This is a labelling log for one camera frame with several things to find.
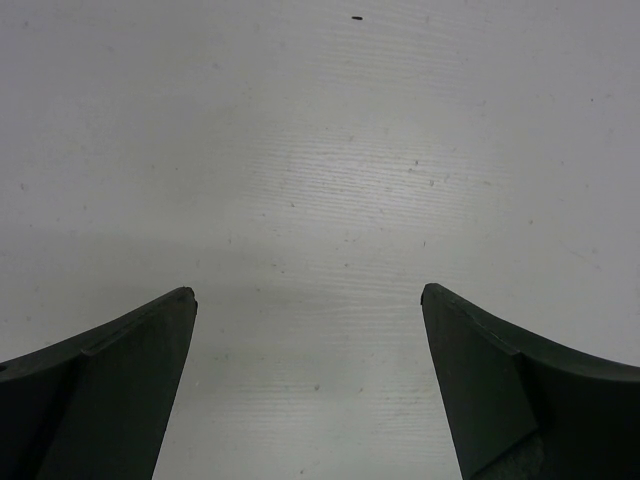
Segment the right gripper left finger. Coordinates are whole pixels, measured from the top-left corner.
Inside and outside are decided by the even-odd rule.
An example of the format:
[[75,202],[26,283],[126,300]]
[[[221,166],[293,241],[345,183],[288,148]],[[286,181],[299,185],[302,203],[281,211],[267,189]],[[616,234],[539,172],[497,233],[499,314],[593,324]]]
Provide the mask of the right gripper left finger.
[[2,478],[152,478],[197,309],[180,287],[2,362]]

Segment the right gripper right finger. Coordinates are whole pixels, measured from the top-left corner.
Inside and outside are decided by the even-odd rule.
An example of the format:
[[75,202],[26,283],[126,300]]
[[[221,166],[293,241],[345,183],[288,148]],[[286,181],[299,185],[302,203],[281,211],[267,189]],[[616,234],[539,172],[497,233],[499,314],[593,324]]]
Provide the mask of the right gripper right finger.
[[436,283],[421,307],[463,478],[638,478],[637,367],[534,334]]

